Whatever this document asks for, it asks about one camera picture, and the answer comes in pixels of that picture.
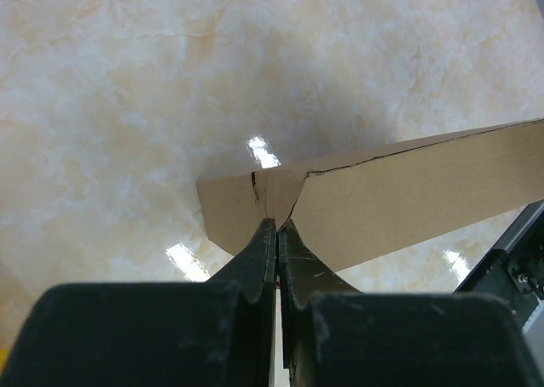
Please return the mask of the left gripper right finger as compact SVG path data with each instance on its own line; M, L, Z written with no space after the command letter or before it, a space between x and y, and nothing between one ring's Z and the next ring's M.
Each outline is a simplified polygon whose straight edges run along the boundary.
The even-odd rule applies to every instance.
M283 362L293 386L540 386L507 303L489 293L362 293L277 235Z

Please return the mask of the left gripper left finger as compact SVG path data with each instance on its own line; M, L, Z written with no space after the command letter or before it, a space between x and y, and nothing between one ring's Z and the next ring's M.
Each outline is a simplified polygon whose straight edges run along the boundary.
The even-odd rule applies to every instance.
M35 303L4 386L271 386L276 228L205 282L70 283Z

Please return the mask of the brown cardboard box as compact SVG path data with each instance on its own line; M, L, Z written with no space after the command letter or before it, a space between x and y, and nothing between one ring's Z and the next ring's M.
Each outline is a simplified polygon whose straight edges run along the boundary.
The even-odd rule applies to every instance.
M239 253L264 219L343 270L543 198L543 122L407 140L197 185L208 238Z

